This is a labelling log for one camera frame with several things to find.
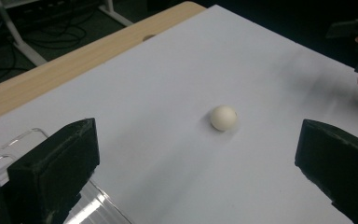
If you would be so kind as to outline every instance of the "ping pong ball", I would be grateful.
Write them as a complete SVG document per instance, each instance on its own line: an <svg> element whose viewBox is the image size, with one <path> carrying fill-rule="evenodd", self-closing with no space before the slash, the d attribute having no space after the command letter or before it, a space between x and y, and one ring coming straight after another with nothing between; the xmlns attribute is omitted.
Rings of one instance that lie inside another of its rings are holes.
<svg viewBox="0 0 358 224"><path fill-rule="evenodd" d="M211 123L215 129L224 132L237 123L237 113L234 108L228 105L220 105L211 113Z"/></svg>

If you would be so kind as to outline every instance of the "clear plastic container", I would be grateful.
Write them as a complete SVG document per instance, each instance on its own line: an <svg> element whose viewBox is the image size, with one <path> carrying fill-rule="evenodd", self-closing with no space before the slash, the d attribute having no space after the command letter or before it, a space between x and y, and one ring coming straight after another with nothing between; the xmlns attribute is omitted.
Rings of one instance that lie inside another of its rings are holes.
<svg viewBox="0 0 358 224"><path fill-rule="evenodd" d="M1 186L8 181L7 167L47 138L48 135L42 130L32 129L0 147ZM133 224L92 180L89 180L80 194L80 201L72 208L64 223Z"/></svg>

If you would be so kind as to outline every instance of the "wooden strip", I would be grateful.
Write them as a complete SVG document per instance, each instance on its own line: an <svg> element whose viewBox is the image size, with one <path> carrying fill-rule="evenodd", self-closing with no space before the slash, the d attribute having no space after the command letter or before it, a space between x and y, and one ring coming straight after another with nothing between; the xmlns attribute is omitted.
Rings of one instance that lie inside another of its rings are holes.
<svg viewBox="0 0 358 224"><path fill-rule="evenodd" d="M0 116L104 63L205 8L184 2L0 84Z"/></svg>

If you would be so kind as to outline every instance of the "dark floor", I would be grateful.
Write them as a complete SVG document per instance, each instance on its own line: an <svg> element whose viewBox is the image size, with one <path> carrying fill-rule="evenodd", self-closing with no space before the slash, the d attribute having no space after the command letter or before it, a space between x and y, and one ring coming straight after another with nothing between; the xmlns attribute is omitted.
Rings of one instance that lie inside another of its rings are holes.
<svg viewBox="0 0 358 224"><path fill-rule="evenodd" d="M115 10L118 13L137 22L180 1L115 0L114 2ZM349 66L354 67L358 62L358 53L354 51L354 36L340 39L325 38L332 22L350 21L358 18L358 1L339 1L339 5L334 4L333 0L309 2L298 0L195 0L194 2L205 7L214 4L225 7L250 21ZM31 29L24 28L21 34L48 61L123 28L121 24L97 10L97 7L91 6L81 10L77 10L76 5L72 7L78 13L61 17L61 22L55 22L48 26L35 28L32 26L35 24L34 20L16 21L19 26L23 27L31 24ZM2 24L0 26L2 33L6 27ZM0 82L33 67L9 44L7 38L0 38Z"/></svg>

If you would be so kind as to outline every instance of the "small round object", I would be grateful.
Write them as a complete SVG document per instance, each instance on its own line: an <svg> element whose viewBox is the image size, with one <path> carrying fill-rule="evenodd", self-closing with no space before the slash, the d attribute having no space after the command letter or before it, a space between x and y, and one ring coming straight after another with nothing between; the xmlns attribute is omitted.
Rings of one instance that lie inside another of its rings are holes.
<svg viewBox="0 0 358 224"><path fill-rule="evenodd" d="M237 123L237 113L234 108L228 105L220 105L211 113L211 123L215 129L224 132Z"/></svg>

